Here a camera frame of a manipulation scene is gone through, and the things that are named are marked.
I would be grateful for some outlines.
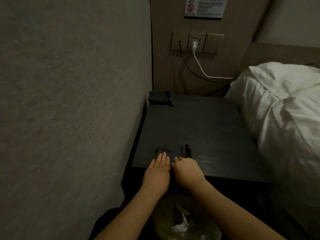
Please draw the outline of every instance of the forearm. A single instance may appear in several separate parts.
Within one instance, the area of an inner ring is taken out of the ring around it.
[[[136,240],[150,217],[158,198],[140,189],[130,203],[110,222],[95,240]]]
[[[269,226],[218,192],[208,181],[191,191],[230,240],[284,240]]]

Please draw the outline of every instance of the no smoking symbol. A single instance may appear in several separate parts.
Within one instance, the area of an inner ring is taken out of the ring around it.
[[[192,3],[190,3],[190,4],[186,7],[186,9],[188,10],[188,12],[192,12],[192,11],[194,10],[194,8],[195,8],[195,6],[194,6]]]

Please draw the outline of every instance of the white sign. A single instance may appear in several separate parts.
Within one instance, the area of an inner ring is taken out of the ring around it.
[[[186,0],[185,17],[222,18],[227,0]]]

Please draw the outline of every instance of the textured wallpaper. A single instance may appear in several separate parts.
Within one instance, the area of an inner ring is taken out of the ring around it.
[[[151,90],[149,0],[0,0],[1,239],[87,239]]]

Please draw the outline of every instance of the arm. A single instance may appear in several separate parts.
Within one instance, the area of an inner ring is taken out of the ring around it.
[[[204,177],[197,162],[191,158],[175,158],[176,181],[189,190],[232,240],[285,240],[248,211],[225,197]]]
[[[94,240],[136,240],[170,181],[170,159],[164,152],[147,168],[141,189]]]

